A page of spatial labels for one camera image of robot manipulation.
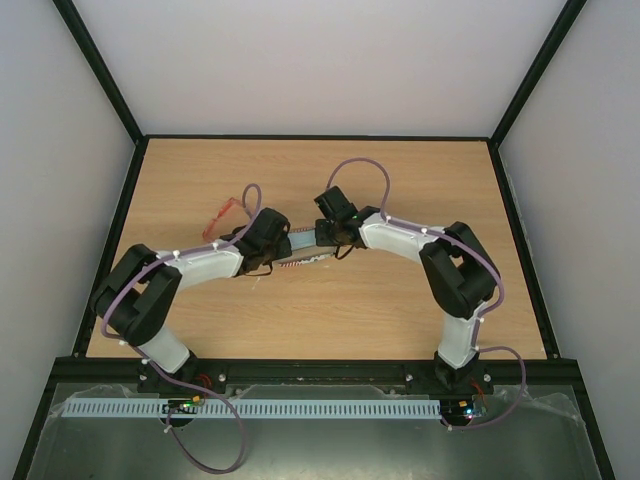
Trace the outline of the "light blue cleaning cloth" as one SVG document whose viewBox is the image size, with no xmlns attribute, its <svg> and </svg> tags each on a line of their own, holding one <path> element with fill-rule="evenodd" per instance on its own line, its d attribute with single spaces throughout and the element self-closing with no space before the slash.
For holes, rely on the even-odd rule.
<svg viewBox="0 0 640 480">
<path fill-rule="evenodd" d="M 316 246 L 314 230 L 296 231 L 288 235 L 291 250 L 298 251 Z"/>
</svg>

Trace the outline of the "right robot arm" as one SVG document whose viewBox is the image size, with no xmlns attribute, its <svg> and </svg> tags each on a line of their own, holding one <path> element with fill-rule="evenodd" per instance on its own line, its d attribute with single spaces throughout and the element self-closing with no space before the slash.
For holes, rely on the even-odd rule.
<svg viewBox="0 0 640 480">
<path fill-rule="evenodd" d="M 504 299 L 499 272 L 471 228 L 446 228 L 398 220 L 377 207 L 358 209 L 339 187 L 314 199 L 323 218 L 316 242 L 381 250 L 422 265 L 432 296 L 444 312 L 442 337 L 434 354 L 434 376 L 445 390 L 460 390 L 477 364 L 481 320 L 495 292 Z"/>
</svg>

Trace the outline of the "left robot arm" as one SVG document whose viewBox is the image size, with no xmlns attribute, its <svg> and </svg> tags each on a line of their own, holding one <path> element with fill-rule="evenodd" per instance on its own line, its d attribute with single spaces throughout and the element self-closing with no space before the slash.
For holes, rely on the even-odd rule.
<svg viewBox="0 0 640 480">
<path fill-rule="evenodd" d="M 212 280 L 249 275 L 291 252 L 289 220 L 264 208 L 234 234 L 188 250 L 130 247 L 89 301 L 103 334 L 130 346 L 166 380 L 188 387 L 197 358 L 166 325 L 176 295 Z"/>
</svg>

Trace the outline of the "red sunglasses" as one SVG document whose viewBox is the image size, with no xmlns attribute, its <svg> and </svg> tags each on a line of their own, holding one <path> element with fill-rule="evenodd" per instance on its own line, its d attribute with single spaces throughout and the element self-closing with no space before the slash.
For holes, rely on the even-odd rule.
<svg viewBox="0 0 640 480">
<path fill-rule="evenodd" d="M 237 228 L 243 228 L 251 218 L 253 207 L 245 206 L 240 199 L 231 197 L 213 215 L 202 232 L 205 242 L 212 243 L 224 235 L 234 235 Z"/>
</svg>

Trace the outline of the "flag pattern glasses case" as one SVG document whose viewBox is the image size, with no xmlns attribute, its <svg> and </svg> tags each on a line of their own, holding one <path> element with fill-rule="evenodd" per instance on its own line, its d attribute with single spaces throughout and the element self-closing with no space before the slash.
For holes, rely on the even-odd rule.
<svg viewBox="0 0 640 480">
<path fill-rule="evenodd" d="M 314 227 L 295 228 L 289 232 L 314 230 Z M 319 246 L 316 242 L 315 247 L 304 250 L 292 251 L 283 258 L 277 259 L 274 263 L 280 267 L 296 267 L 306 265 L 326 259 L 330 259 L 335 255 L 336 248 L 334 246 Z"/>
</svg>

